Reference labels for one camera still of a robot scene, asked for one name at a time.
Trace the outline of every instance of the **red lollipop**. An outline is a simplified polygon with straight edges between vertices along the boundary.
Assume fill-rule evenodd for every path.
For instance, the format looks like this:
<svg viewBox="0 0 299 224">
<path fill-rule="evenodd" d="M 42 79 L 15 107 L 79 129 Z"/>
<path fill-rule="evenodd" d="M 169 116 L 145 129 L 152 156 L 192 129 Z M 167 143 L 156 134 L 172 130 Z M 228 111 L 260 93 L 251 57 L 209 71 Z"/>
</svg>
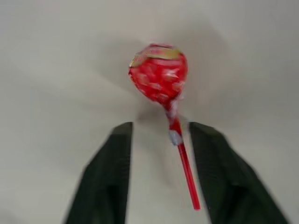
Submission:
<svg viewBox="0 0 299 224">
<path fill-rule="evenodd" d="M 185 84 L 187 71 L 187 60 L 177 48 L 151 44 L 135 54 L 130 63 L 129 76 L 140 92 L 164 107 L 170 124 L 170 138 L 178 146 L 193 207 L 199 210 L 199 199 L 177 117 L 177 101 Z"/>
</svg>

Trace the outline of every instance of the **red candy wrapper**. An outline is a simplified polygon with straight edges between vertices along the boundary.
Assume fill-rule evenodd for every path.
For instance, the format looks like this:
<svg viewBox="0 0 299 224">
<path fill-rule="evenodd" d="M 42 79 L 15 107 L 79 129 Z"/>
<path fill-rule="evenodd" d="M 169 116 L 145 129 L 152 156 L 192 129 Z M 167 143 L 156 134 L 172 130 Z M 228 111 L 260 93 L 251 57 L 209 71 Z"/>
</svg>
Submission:
<svg viewBox="0 0 299 224">
<path fill-rule="evenodd" d="M 165 44 L 149 45 L 135 54 L 129 66 L 129 76 L 137 89 L 165 109 L 170 124 L 170 138 L 179 149 L 193 207 L 199 210 L 199 199 L 177 115 L 178 98 L 184 87 L 187 71 L 187 60 L 184 54 L 177 48 Z"/>
</svg>

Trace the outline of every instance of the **lollipop stick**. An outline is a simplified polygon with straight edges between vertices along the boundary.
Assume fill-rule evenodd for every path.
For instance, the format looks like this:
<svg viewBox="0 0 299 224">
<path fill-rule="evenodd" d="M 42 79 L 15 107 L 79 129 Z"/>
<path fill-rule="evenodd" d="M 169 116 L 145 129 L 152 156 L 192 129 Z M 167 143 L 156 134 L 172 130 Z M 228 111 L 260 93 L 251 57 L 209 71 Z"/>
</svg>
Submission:
<svg viewBox="0 0 299 224">
<path fill-rule="evenodd" d="M 175 118 L 173 124 L 171 125 L 171 130 L 177 131 L 178 134 L 182 137 L 182 130 L 181 130 L 178 118 Z M 179 154 L 180 154 L 180 157 L 181 157 L 181 160 L 182 160 L 184 173 L 185 173 L 185 177 L 186 177 L 186 180 L 187 180 L 187 184 L 188 184 L 188 188 L 189 188 L 193 208 L 195 210 L 199 210 L 200 209 L 199 198 L 198 198 L 196 187 L 195 187 L 195 184 L 194 184 L 193 175 L 192 175 L 192 171 L 191 171 L 191 168 L 190 168 L 190 164 L 189 164 L 186 148 L 185 148 L 185 145 L 184 145 L 184 141 L 182 141 L 178 145 L 178 151 L 179 151 Z"/>
</svg>

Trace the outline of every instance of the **white wall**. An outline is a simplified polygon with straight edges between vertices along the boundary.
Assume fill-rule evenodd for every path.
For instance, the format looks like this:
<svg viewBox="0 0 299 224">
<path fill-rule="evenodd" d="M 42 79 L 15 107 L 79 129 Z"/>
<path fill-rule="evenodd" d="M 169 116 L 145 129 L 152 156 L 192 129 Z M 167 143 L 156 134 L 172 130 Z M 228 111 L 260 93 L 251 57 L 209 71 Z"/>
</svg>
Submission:
<svg viewBox="0 0 299 224">
<path fill-rule="evenodd" d="M 0 4 L 2 223 L 62 220 L 81 168 L 111 128 L 152 107 L 126 74 L 150 41 L 177 44 L 188 58 L 181 113 L 223 131 L 299 220 L 298 1 Z M 136 127 L 128 223 L 206 223 L 174 172 L 166 128 L 163 117 Z M 168 207 L 174 201 L 182 202 Z"/>
</svg>

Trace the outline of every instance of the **red plastic stick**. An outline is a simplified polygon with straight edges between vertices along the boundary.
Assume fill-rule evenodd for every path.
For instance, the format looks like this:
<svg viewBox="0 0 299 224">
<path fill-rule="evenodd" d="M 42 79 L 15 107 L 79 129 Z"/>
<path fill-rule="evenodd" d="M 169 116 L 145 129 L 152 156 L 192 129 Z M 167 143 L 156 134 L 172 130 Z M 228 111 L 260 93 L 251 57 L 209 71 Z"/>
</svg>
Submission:
<svg viewBox="0 0 299 224">
<path fill-rule="evenodd" d="M 200 209 L 199 197 L 198 197 L 196 187 L 194 184 L 194 179 L 193 179 L 192 171 L 190 168 L 186 148 L 185 148 L 184 141 L 183 141 L 182 130 L 181 130 L 181 126 L 180 126 L 178 118 L 174 119 L 173 124 L 170 125 L 170 129 L 177 131 L 177 133 L 181 136 L 182 142 L 178 145 L 178 151 L 179 151 L 179 154 L 180 154 L 180 157 L 182 160 L 184 173 L 185 173 L 185 177 L 187 180 L 193 208 L 195 210 L 199 210 Z"/>
</svg>

